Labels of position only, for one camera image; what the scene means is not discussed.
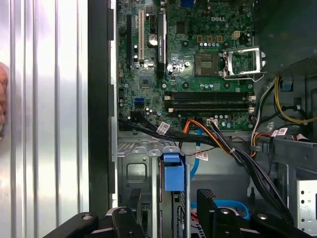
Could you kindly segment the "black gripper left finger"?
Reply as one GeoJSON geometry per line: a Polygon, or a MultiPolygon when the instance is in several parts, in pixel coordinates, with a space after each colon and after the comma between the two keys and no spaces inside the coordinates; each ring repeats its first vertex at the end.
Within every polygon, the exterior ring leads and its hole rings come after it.
{"type": "Polygon", "coordinates": [[[141,227],[141,189],[131,190],[125,207],[112,208],[99,218],[95,213],[79,213],[50,233],[46,238],[143,238],[141,227]]]}

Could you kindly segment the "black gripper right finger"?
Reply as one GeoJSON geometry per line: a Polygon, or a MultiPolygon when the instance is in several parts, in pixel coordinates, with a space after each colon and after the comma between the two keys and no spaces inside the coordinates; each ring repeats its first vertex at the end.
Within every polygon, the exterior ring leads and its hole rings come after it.
{"type": "Polygon", "coordinates": [[[210,189],[197,190],[197,215],[207,238],[309,238],[310,235],[266,213],[254,213],[246,220],[232,210],[220,208],[210,189]]]}

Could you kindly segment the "person's left hand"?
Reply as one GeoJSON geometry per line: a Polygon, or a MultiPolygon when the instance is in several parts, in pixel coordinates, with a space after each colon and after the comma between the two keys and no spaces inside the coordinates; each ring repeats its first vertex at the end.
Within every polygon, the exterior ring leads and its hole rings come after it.
{"type": "Polygon", "coordinates": [[[7,84],[8,74],[6,66],[0,63],[0,140],[3,140],[3,129],[7,122],[6,111],[7,111],[7,84]]]}

